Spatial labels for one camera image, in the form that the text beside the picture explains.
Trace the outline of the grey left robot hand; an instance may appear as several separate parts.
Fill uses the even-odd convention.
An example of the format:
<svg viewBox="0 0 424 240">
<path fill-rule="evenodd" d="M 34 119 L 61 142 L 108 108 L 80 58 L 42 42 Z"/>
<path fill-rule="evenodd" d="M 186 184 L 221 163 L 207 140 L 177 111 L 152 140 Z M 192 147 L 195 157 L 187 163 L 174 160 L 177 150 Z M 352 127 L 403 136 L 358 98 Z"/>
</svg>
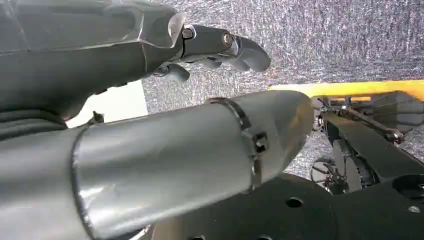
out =
<svg viewBox="0 0 424 240">
<path fill-rule="evenodd" d="M 310 98 L 217 97 L 174 111 L 68 128 L 92 95 L 216 57 L 264 71 L 255 42 L 148 0 L 0 3 L 0 237 L 108 240 L 257 189 L 298 154 Z"/>
</svg>

